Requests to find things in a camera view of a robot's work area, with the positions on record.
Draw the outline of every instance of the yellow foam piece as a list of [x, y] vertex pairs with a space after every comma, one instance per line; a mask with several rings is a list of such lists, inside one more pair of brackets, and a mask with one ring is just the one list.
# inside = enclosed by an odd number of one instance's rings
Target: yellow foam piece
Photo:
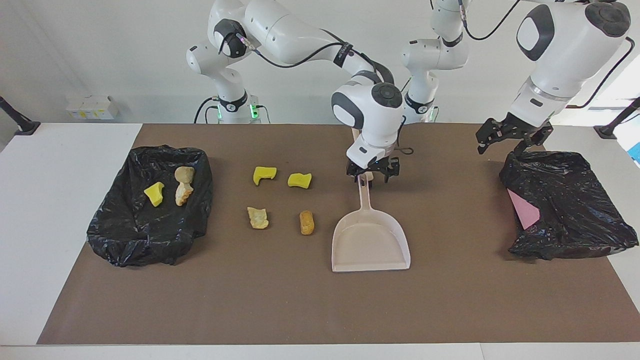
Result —
[[278, 169], [275, 167], [256, 167], [253, 172], [253, 183], [258, 186], [262, 179], [273, 179], [276, 177]]
[[151, 200], [151, 204], [157, 208], [158, 205], [160, 205], [160, 203], [162, 203], [162, 189], [164, 188], [164, 184], [163, 183], [155, 183], [151, 186], [149, 186], [146, 190], [145, 190], [145, 195], [147, 197], [149, 197], [149, 200]]
[[311, 185], [311, 174], [291, 174], [287, 184], [290, 187], [297, 186], [299, 188], [308, 189]]

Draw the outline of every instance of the blue object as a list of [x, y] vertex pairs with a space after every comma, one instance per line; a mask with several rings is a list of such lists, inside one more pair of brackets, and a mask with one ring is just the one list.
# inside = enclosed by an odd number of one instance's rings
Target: blue object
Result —
[[629, 155], [631, 155], [631, 158], [633, 160], [636, 160], [640, 163], [640, 142], [637, 143], [636, 146], [632, 147], [631, 150], [629, 150]]

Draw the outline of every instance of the pink object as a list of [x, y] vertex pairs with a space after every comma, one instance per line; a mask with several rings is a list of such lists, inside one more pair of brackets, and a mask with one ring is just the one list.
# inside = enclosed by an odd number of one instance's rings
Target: pink object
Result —
[[520, 223], [525, 230], [530, 228], [530, 226], [540, 220], [540, 210], [538, 208], [529, 204], [529, 202], [519, 197], [511, 190], [507, 191], [509, 192], [509, 196], [511, 197], [511, 202], [516, 209], [516, 213], [518, 214]]

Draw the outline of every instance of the dustpan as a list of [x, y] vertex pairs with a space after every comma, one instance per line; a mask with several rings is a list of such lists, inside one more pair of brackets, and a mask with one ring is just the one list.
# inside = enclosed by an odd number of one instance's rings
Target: dustpan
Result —
[[343, 217], [333, 232], [331, 263], [334, 272], [406, 270], [411, 255], [400, 223], [371, 208], [371, 173], [360, 175], [360, 209]]

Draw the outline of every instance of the black plastic bag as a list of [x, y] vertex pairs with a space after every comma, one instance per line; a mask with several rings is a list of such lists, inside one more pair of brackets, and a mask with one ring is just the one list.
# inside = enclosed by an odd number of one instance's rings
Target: black plastic bag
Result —
[[[195, 168], [194, 191], [183, 206], [175, 204], [178, 167]], [[144, 190], [162, 182], [163, 202], [154, 208]], [[174, 265], [207, 231], [211, 213], [209, 159], [200, 149], [138, 147], [113, 181], [87, 230], [93, 251], [112, 265]]]
[[596, 258], [638, 245], [636, 232], [576, 152], [511, 153], [500, 180], [540, 211], [528, 229], [516, 221], [520, 231], [509, 251], [517, 256]]

